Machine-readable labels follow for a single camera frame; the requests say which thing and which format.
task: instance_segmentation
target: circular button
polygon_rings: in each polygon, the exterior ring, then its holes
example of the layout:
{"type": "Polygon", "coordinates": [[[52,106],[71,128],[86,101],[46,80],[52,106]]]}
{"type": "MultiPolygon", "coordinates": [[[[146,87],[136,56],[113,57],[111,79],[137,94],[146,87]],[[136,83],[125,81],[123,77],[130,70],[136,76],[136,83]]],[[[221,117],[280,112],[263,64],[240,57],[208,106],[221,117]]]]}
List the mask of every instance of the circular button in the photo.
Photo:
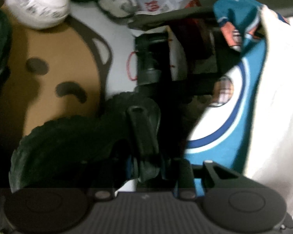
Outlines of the circular button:
{"type": "Polygon", "coordinates": [[[235,210],[251,213],[260,211],[265,206],[265,199],[257,193],[242,191],[232,194],[229,204],[235,210]]]}
{"type": "Polygon", "coordinates": [[[62,204],[62,198],[52,192],[37,192],[29,197],[27,207],[35,213],[50,213],[57,210],[62,204]]]}
{"type": "Polygon", "coordinates": [[[5,216],[22,233],[59,233],[77,225],[88,210],[77,188],[24,188],[6,198],[5,216]]]}

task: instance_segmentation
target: white fabric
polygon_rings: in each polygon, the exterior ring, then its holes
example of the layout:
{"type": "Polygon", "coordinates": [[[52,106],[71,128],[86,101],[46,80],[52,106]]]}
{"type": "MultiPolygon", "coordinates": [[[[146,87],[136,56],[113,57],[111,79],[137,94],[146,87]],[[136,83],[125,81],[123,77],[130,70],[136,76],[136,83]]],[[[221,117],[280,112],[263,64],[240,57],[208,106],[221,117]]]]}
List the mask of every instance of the white fabric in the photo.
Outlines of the white fabric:
{"type": "Polygon", "coordinates": [[[267,54],[244,175],[279,192],[293,216],[293,27],[266,6],[267,54]]]}

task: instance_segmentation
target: ribbed black surface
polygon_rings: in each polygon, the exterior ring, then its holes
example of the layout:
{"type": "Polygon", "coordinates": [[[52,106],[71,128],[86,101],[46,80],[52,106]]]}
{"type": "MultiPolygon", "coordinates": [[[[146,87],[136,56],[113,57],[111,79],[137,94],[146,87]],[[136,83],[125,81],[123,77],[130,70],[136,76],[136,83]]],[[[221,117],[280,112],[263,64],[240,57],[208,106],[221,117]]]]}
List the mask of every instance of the ribbed black surface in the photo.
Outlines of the ribbed black surface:
{"type": "Polygon", "coordinates": [[[114,201],[97,203],[90,216],[67,233],[200,234],[226,233],[205,220],[193,202],[171,192],[119,193],[114,201]]]}

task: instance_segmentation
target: blue stripe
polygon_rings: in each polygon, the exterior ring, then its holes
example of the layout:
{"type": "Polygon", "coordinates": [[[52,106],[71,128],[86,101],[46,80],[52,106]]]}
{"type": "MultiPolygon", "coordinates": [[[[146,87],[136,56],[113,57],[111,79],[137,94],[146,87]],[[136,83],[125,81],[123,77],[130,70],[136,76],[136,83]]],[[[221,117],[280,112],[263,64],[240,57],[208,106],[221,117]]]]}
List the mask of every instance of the blue stripe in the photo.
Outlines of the blue stripe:
{"type": "Polygon", "coordinates": [[[285,21],[284,18],[279,13],[277,13],[277,15],[278,15],[279,20],[281,20],[283,23],[286,23],[289,25],[289,23],[287,21],[285,21]]]}
{"type": "Polygon", "coordinates": [[[188,141],[187,149],[199,148],[199,147],[210,144],[211,142],[220,138],[233,124],[235,118],[237,117],[237,114],[238,114],[238,111],[239,111],[239,108],[240,108],[240,105],[242,102],[242,98],[246,94],[246,92],[244,92],[245,91],[245,82],[246,82],[246,74],[245,74],[244,64],[243,64],[243,62],[240,61],[240,63],[237,66],[240,68],[241,74],[242,74],[242,88],[241,88],[241,94],[238,98],[238,101],[237,101],[232,113],[230,114],[229,118],[214,133],[212,133],[206,137],[203,137],[201,139],[188,141]]]}

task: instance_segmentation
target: round black pad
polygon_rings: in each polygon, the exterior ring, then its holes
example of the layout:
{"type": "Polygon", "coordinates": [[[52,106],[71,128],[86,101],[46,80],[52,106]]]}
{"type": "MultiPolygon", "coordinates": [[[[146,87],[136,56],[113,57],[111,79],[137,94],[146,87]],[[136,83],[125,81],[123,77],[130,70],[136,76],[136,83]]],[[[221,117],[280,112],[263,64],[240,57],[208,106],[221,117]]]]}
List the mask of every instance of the round black pad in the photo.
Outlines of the round black pad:
{"type": "Polygon", "coordinates": [[[203,210],[215,224],[237,233],[262,233],[280,226],[286,215],[284,199],[269,188],[214,188],[203,210]]]}
{"type": "Polygon", "coordinates": [[[76,188],[25,188],[9,196],[4,210],[23,233],[62,232],[81,221],[88,201],[76,188]]]}

